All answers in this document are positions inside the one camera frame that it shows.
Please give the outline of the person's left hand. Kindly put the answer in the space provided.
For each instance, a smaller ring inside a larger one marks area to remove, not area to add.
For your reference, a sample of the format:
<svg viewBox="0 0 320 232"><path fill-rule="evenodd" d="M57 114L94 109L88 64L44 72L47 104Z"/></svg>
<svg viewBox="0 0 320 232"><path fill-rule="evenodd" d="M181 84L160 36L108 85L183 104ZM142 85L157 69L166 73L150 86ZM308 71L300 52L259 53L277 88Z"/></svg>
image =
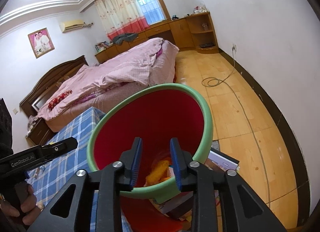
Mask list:
<svg viewBox="0 0 320 232"><path fill-rule="evenodd" d="M28 183L26 191L28 193L28 197L21 204L21 210L25 213L25 216L22 218L22 222L24 225L32 225L41 213L41 209L36 205L37 198L34 195L34 189ZM1 211L8 217L18 218L20 216L20 212L5 200L1 200Z"/></svg>

